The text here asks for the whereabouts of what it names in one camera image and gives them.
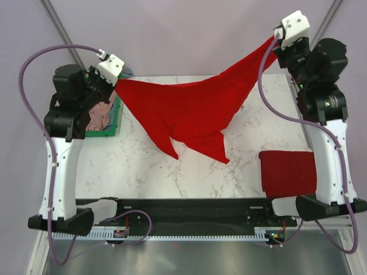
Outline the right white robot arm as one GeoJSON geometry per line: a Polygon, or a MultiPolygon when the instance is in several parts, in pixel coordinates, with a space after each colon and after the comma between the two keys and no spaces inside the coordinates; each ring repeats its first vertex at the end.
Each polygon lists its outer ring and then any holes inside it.
{"type": "Polygon", "coordinates": [[[309,39],[301,37],[274,52],[299,88],[296,103],[311,140],[317,187],[313,194],[274,199],[262,212],[264,222],[277,225],[285,215],[313,221],[365,212],[366,201],[358,198],[349,172],[346,98],[336,85],[348,63],[346,46],[324,38],[310,49],[309,39]]]}

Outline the bright red t shirt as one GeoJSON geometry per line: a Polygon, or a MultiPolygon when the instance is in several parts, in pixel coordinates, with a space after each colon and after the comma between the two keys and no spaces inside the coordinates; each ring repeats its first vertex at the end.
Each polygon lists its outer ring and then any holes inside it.
{"type": "Polygon", "coordinates": [[[171,141],[227,164],[224,135],[257,82],[261,60],[272,42],[222,73],[185,84],[155,84],[120,79],[115,91],[128,110],[164,153],[178,159],[171,141]]]}

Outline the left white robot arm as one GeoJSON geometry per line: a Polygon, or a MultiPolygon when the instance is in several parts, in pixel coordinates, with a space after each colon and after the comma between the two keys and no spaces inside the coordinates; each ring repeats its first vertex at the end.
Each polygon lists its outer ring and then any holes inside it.
{"type": "Polygon", "coordinates": [[[98,199],[77,205],[75,198],[77,165],[90,110],[107,102],[114,86],[90,66],[64,65],[53,76],[56,89],[44,126],[50,140],[46,142],[48,167],[44,198],[38,214],[28,219],[30,229],[86,236],[92,226],[107,219],[121,225],[126,218],[123,208],[113,199],[98,199]]]}

